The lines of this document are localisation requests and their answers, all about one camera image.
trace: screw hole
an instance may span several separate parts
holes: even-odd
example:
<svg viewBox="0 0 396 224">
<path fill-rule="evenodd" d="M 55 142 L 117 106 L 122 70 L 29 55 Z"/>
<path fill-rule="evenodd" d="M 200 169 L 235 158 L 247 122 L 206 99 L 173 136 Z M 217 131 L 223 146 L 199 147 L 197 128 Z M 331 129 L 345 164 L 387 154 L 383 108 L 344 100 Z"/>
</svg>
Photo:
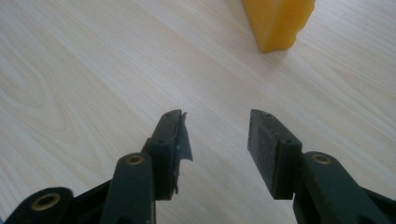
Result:
<svg viewBox="0 0 396 224">
<path fill-rule="evenodd" d="M 127 159 L 127 163 L 130 165 L 137 165 L 144 160 L 141 156 L 132 156 Z"/>
<path fill-rule="evenodd" d="M 330 164 L 332 161 L 327 157 L 327 156 L 323 156 L 323 155 L 314 155 L 312 156 L 312 159 L 320 164 Z"/>
<path fill-rule="evenodd" d="M 37 212 L 44 211 L 57 204 L 60 200 L 61 195 L 59 193 L 48 193 L 37 198 L 32 203 L 32 209 Z"/>
</svg>

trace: light wood surface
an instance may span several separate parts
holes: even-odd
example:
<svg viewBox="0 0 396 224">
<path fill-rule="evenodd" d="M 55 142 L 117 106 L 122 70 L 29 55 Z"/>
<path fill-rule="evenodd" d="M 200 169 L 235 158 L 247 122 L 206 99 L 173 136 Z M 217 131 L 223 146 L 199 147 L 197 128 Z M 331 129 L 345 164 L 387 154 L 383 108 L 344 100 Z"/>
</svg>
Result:
<svg viewBox="0 0 396 224">
<path fill-rule="evenodd" d="M 0 1 L 0 216 L 79 195 L 188 112 L 194 162 L 158 223 L 296 223 L 247 151 L 251 108 L 396 197 L 396 2 L 317 1 L 292 49 L 258 52 L 239 0 Z"/>
</svg>

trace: yellow object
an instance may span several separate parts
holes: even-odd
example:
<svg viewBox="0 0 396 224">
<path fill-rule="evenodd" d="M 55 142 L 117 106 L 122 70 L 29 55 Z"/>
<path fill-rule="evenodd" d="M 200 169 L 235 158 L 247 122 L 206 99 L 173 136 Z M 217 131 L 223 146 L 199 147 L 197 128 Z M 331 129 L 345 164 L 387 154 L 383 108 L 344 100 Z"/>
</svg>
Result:
<svg viewBox="0 0 396 224">
<path fill-rule="evenodd" d="M 261 52 L 290 48 L 314 10 L 315 0 L 243 0 Z"/>
</svg>

